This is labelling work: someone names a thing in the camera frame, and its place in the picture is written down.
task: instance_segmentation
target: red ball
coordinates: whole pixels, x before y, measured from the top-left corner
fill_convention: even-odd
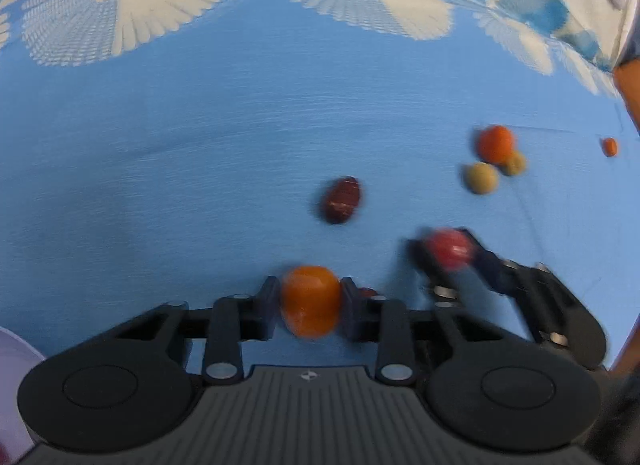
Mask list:
[[[454,228],[436,230],[427,240],[427,248],[436,261],[447,271],[466,267],[474,257],[474,246]]]

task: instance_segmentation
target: orange ball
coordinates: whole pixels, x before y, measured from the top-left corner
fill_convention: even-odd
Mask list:
[[[340,316],[340,281],[324,267],[297,267],[282,284],[282,317],[298,337],[331,332]]]
[[[618,142],[614,138],[605,138],[602,140],[602,150],[609,158],[616,156],[618,154]]]
[[[503,125],[492,125],[480,133],[477,147],[482,161],[501,165],[513,154],[516,139],[513,133]]]

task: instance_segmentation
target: ribbed gray panel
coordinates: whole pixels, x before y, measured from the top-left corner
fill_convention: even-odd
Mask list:
[[[532,456],[478,449],[441,429],[411,389],[364,368],[258,367],[242,384],[211,387],[160,440],[112,455],[45,445],[21,465],[594,465],[577,447]]]

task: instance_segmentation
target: purple bowl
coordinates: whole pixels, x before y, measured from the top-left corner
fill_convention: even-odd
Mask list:
[[[0,464],[2,455],[16,461],[32,446],[16,398],[24,376],[44,357],[9,330],[0,328]]]

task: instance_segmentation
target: yellow ball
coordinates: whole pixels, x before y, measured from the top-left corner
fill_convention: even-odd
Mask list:
[[[498,171],[488,163],[475,163],[466,168],[466,185],[475,194],[489,194],[498,188]]]
[[[500,168],[507,176],[517,176],[527,170],[527,159],[523,153],[516,150]]]

